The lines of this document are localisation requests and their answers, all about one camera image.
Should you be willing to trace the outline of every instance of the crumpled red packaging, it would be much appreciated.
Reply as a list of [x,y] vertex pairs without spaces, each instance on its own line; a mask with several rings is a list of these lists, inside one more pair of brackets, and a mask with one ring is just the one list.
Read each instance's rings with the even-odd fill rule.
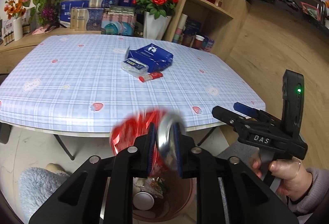
[[[146,135],[150,123],[154,123],[157,128],[162,116],[166,113],[165,110],[153,109],[139,112],[118,124],[112,130],[110,138],[110,145],[115,155],[123,149],[134,145],[135,139],[139,136]],[[156,145],[154,145],[153,158],[152,158],[152,171],[149,176],[160,176],[161,173],[167,171],[168,168],[162,161]]]

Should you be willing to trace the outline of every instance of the blue plaid tablecloth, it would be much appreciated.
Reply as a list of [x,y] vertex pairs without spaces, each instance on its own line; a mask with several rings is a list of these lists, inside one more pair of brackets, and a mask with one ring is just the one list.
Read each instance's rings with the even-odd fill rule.
[[[126,49],[154,43],[174,55],[163,78],[140,82],[121,69]],[[186,127],[218,122],[216,105],[265,109],[260,97],[220,58],[178,44],[114,35],[52,36],[0,86],[0,120],[59,131],[106,133],[136,111],[179,111]]]

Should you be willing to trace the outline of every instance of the tile floor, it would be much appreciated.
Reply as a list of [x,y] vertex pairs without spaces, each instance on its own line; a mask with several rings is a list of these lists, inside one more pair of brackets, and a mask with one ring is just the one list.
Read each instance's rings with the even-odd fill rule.
[[[189,136],[199,142],[209,129],[191,131]],[[18,198],[18,179],[21,172],[28,167],[44,168],[48,163],[62,166],[68,173],[73,173],[91,155],[101,158],[113,156],[108,138],[80,138],[61,136],[64,144],[75,155],[75,160],[64,153],[55,137],[51,134],[13,127],[7,144],[0,143],[0,189],[10,206],[24,223],[22,209]],[[228,143],[219,128],[203,143],[202,148],[212,155],[217,155],[228,147]],[[177,218],[167,221],[167,224],[195,223],[196,209],[193,205]],[[134,223],[145,223],[134,220]]]

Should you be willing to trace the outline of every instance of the sleeve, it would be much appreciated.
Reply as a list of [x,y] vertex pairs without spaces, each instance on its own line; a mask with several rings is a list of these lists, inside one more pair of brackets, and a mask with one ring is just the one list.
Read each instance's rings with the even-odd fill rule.
[[309,193],[298,204],[294,205],[290,200],[288,201],[289,209],[296,215],[313,213],[329,189],[329,170],[308,168],[306,171],[313,176],[313,183]]

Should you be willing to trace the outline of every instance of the screw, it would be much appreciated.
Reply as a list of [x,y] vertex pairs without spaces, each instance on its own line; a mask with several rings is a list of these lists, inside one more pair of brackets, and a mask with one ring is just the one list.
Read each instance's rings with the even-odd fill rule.
[[194,147],[194,148],[191,149],[191,152],[195,153],[195,154],[198,154],[198,153],[202,152],[202,149],[199,148],[199,147]]
[[90,163],[95,164],[99,161],[99,157],[98,156],[91,156],[89,158],[89,161],[90,161]]
[[230,163],[231,163],[231,164],[236,165],[236,164],[238,164],[239,162],[240,162],[240,159],[237,158],[237,157],[235,157],[235,156],[233,156],[233,157],[230,158]]
[[138,150],[138,149],[137,149],[137,147],[135,147],[135,146],[131,146],[131,147],[128,148],[128,152],[129,152],[129,153],[135,153],[135,152],[137,152],[137,150]]

